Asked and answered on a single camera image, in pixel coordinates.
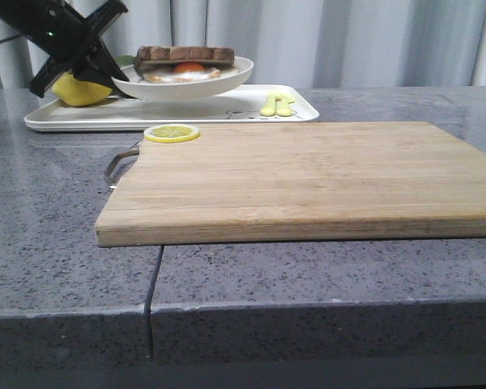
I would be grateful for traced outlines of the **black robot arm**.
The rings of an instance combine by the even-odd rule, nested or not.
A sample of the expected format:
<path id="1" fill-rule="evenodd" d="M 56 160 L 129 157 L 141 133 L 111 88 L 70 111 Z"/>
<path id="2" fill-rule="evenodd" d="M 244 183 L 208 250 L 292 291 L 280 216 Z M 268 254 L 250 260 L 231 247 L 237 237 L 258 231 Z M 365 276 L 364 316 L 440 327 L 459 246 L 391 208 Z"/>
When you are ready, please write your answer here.
<path id="1" fill-rule="evenodd" d="M 87 17 L 65 1 L 0 1 L 0 19 L 49 55 L 29 86 L 39 97 L 67 71 L 109 88 L 115 79 L 126 81 L 101 35 L 127 11 L 121 1 L 107 1 Z"/>

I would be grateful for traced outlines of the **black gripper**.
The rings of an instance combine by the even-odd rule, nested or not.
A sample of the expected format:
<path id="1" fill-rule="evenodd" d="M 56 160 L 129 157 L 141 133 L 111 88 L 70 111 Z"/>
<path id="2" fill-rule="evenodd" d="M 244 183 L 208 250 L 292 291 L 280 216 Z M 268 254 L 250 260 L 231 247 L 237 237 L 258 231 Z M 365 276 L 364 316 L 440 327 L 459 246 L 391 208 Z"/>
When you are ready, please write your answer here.
<path id="1" fill-rule="evenodd" d="M 106 48 L 102 34 L 128 11 L 121 1 L 107 1 L 84 17 L 66 1 L 8 1 L 11 25 L 43 49 L 49 59 L 30 83 L 43 97 L 63 73 L 114 88 L 115 79 L 128 81 Z"/>

